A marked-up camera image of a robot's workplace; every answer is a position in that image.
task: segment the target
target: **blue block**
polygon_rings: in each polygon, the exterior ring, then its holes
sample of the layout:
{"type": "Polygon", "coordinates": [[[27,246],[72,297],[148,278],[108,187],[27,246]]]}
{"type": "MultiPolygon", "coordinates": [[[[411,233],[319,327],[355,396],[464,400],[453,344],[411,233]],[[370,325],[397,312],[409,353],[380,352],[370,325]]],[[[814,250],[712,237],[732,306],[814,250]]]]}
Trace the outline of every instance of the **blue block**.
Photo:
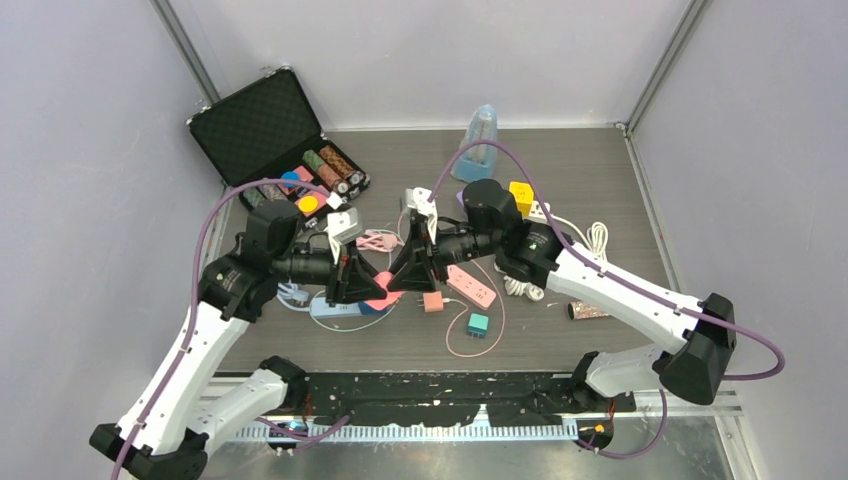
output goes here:
{"type": "Polygon", "coordinates": [[[468,318],[468,334],[474,338],[483,338],[489,330],[489,317],[472,313],[468,318]]]}
{"type": "Polygon", "coordinates": [[[384,315],[386,312],[389,311],[389,308],[391,307],[389,306],[384,308],[383,310],[377,310],[375,308],[372,308],[365,302],[359,302],[359,311],[362,312],[363,315],[384,315]]]}

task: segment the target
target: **small box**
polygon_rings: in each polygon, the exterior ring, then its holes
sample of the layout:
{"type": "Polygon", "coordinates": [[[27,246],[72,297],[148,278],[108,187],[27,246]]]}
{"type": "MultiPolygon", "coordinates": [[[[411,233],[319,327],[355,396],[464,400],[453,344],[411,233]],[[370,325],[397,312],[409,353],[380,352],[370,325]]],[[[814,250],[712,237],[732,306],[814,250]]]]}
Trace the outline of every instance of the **small box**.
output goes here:
{"type": "Polygon", "coordinates": [[[533,206],[533,188],[524,182],[509,182],[509,193],[515,197],[515,205],[521,215],[524,217],[530,215],[530,208],[533,206]]]}
{"type": "Polygon", "coordinates": [[[468,318],[468,334],[475,338],[483,338],[489,330],[489,317],[472,313],[468,318]]]}

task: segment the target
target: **white wall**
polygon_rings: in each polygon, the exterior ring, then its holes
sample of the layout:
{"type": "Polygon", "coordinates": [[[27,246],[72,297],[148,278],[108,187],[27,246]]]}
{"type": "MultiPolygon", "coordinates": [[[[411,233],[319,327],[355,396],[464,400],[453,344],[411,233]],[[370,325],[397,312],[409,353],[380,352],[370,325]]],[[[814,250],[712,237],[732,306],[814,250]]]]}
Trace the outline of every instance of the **white wall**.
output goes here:
{"type": "Polygon", "coordinates": [[[844,0],[713,2],[636,137],[684,283],[786,352],[738,385],[767,479],[848,469],[846,45],[844,0]]]}
{"type": "Polygon", "coordinates": [[[106,479],[88,437],[173,341],[221,192],[184,125],[201,96],[148,0],[0,10],[0,469],[106,479]]]}
{"type": "Polygon", "coordinates": [[[291,64],[325,129],[626,120],[689,0],[172,0],[223,95],[291,64]]]}

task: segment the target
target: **yellow cube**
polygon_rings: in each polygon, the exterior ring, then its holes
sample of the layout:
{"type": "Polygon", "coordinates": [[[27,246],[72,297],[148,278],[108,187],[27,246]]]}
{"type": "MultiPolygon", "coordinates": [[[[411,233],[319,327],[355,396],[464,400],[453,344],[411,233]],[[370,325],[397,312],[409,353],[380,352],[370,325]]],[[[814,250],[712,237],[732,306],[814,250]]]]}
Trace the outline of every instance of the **yellow cube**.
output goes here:
{"type": "Polygon", "coordinates": [[[509,193],[515,197],[515,204],[522,216],[530,215],[533,206],[533,189],[524,182],[509,182],[509,193]]]}

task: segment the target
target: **gray table surface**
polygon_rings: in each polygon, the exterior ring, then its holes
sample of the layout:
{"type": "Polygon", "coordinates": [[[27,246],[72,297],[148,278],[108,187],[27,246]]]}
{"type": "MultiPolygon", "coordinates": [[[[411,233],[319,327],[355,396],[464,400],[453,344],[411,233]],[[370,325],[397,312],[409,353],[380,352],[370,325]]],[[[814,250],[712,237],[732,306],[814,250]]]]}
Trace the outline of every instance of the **gray table surface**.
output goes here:
{"type": "MultiPolygon", "coordinates": [[[[366,228],[394,229],[403,190],[414,186],[432,188],[463,133],[433,130],[330,134],[345,153],[371,174],[371,188],[352,202],[366,228]]],[[[584,230],[593,221],[604,222],[610,229],[609,260],[651,282],[667,285],[633,167],[618,130],[502,130],[499,140],[526,162],[554,214],[584,230]]],[[[511,180],[523,180],[505,155],[500,155],[495,173],[504,186],[511,180]]],[[[461,218],[455,194],[463,185],[448,176],[437,200],[441,215],[461,218]]],[[[232,238],[244,229],[245,218],[241,205],[234,205],[222,251],[232,247],[232,238]]],[[[385,254],[366,252],[366,258],[378,269],[386,268],[385,254]]],[[[481,264],[493,275],[502,293],[503,282],[492,271],[492,260],[484,259],[481,264]]],[[[486,282],[472,265],[463,268],[486,282]]],[[[447,287],[443,293],[458,296],[447,287]]],[[[445,348],[445,331],[461,307],[448,304],[444,312],[425,314],[417,304],[419,298],[417,293],[405,294],[388,318],[355,333],[324,330],[307,314],[288,311],[274,300],[230,350],[220,371],[252,371],[271,355],[289,358],[307,371],[568,371],[585,352],[615,352],[648,343],[639,332],[612,318],[568,320],[564,308],[572,299],[548,292],[538,303],[505,296],[506,330],[500,344],[479,358],[457,358],[445,348]]],[[[490,323],[485,339],[468,337],[464,319],[457,322],[451,335],[454,350],[475,353],[491,345],[501,326],[500,304],[493,303],[486,314],[490,323]]],[[[343,318],[330,323],[353,328],[371,318],[343,318]]]]}

